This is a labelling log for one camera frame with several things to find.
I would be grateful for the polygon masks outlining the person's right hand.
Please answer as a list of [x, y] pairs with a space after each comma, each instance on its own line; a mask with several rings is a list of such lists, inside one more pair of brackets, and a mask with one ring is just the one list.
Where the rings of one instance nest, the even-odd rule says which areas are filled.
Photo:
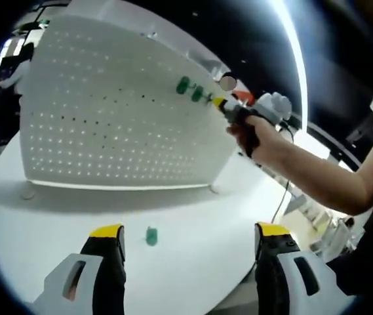
[[268, 120], [256, 110], [240, 108], [235, 111], [235, 115], [228, 127], [229, 134], [238, 138], [239, 146], [243, 149], [243, 152], [248, 158], [252, 157], [255, 149], [260, 145], [260, 139], [256, 134], [255, 125], [250, 122], [250, 118], [255, 117], [268, 122]]

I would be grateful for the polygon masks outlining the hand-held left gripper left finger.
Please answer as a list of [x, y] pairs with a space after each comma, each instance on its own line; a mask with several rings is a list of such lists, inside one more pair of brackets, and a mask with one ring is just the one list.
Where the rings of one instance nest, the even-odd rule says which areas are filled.
[[124, 314], [125, 282], [124, 226], [99, 227], [48, 274], [33, 313]]

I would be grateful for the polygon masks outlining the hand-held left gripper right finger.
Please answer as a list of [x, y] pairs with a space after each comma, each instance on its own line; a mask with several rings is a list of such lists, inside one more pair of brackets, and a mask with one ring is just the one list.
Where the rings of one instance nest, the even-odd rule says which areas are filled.
[[334, 271], [302, 251], [281, 225], [257, 222], [255, 280], [260, 314], [343, 314], [353, 303]]

